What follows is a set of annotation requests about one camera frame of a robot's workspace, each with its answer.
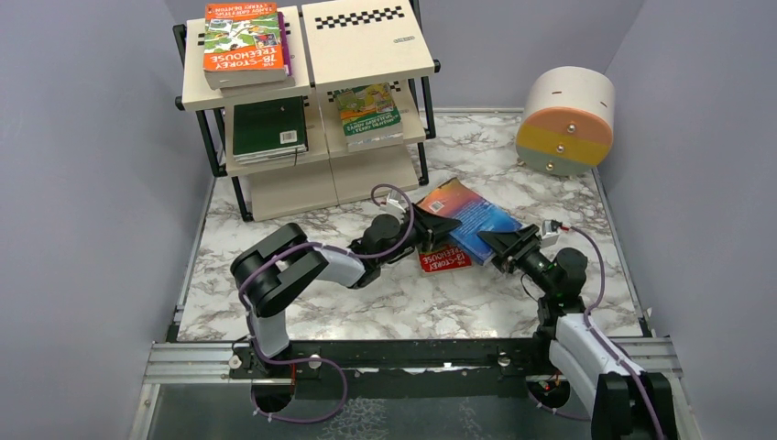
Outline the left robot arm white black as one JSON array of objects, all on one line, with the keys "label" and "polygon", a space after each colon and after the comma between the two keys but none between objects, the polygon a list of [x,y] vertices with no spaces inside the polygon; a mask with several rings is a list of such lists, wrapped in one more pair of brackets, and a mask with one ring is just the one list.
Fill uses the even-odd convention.
[{"label": "left robot arm white black", "polygon": [[285,311],[314,281],[362,289],[383,266],[434,250],[461,224],[413,203],[399,216],[376,216],[348,247],[312,242],[296,223],[266,236],[230,266],[257,356],[274,363],[290,346]]}]

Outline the green 104-storey treehouse book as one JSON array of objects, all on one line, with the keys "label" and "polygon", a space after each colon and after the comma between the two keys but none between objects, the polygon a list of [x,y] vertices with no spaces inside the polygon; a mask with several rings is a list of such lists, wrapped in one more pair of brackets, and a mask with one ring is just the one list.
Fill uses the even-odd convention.
[{"label": "green 104-storey treehouse book", "polygon": [[376,129],[399,129],[401,117],[389,82],[333,92],[344,135]]}]

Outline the dark bottom book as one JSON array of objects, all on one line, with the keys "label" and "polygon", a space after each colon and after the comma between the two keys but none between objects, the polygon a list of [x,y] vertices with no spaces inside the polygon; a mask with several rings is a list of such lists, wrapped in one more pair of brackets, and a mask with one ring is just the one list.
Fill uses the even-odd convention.
[{"label": "dark bottom book", "polygon": [[429,192],[417,205],[426,212],[459,220],[461,225],[449,237],[478,265],[487,264],[493,249],[478,236],[485,232],[514,232],[523,228],[520,221],[452,178]]}]

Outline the plain dark green book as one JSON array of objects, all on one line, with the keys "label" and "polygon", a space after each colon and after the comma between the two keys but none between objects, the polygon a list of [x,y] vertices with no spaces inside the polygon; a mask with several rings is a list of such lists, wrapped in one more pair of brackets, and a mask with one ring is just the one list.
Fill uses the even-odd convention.
[{"label": "plain dark green book", "polygon": [[239,104],[233,112],[233,157],[254,163],[308,151],[304,100],[289,97]]}]

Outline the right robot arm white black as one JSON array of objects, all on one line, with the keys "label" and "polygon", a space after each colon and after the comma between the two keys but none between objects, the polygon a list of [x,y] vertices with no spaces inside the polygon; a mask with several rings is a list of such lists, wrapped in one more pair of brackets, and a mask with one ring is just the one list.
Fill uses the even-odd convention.
[{"label": "right robot arm white black", "polygon": [[542,290],[534,338],[585,406],[592,438],[678,438],[669,380],[641,367],[604,335],[592,317],[601,296],[590,305],[582,299],[587,257],[564,247],[547,258],[536,225],[478,235],[493,250],[499,271],[520,270]]}]

